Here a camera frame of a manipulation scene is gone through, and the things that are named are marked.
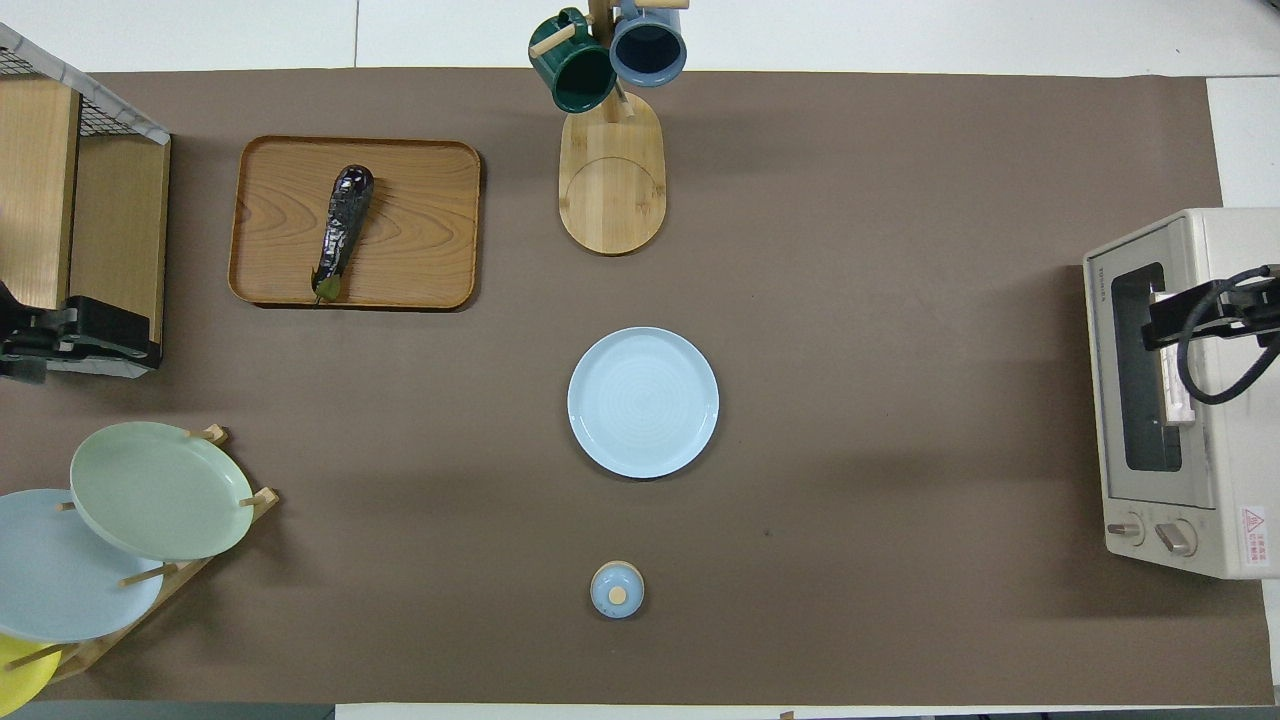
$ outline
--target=warning triangle symbol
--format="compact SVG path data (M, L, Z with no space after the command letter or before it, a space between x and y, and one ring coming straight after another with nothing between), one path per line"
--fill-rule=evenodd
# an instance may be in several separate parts
M1260 518L1254 511L1252 511L1252 510L1245 510L1244 511L1244 532L1245 533L1252 533L1261 524L1262 524L1262 518Z

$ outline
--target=oven window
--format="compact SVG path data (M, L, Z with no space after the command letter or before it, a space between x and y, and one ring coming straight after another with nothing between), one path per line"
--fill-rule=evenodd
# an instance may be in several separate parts
M1183 466L1178 428L1161 420L1160 354L1142 345L1151 293L1165 290L1165 268L1152 263L1111 282L1124 455L1133 470L1175 473Z

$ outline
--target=light blue plate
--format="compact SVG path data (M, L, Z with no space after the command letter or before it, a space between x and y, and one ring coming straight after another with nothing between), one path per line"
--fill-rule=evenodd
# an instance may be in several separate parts
M111 547L72 510L72 493L28 489L0 497L0 633L35 642L81 642L141 618L163 578L118 582L156 562Z
M658 478L707 447L719 415L712 366L660 328L608 334L568 382L568 421L593 460L628 478Z
M591 605L605 618L630 618L644 602L644 578L622 560L605 562L591 578Z
M151 560L212 557L239 542L253 509L244 473L211 442L160 423L91 434L72 457L76 509L125 552Z

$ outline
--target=warning label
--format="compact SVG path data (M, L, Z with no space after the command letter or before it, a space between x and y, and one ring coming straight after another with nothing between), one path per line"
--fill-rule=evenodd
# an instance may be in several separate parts
M1244 529L1244 564L1271 565L1267 559L1267 510L1261 505L1240 507L1240 527Z

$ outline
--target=eggplant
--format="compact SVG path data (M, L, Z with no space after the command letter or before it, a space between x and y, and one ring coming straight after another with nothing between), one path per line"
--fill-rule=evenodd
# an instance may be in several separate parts
M347 165L338 173L329 196L329 219L324 228L320 265L311 273L316 304L333 302L342 293L342 273L356 251L360 228L365 224L374 197L374 173L364 165Z

